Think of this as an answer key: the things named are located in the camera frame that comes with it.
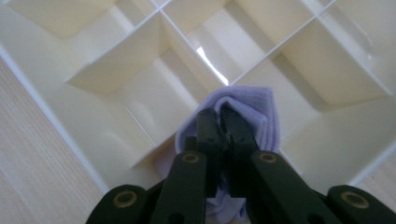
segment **wooden floor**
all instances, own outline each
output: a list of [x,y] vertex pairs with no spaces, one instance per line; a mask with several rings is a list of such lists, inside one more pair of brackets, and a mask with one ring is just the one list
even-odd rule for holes
[[[359,187],[396,211],[396,153]],[[84,223],[102,196],[0,59],[0,222]]]

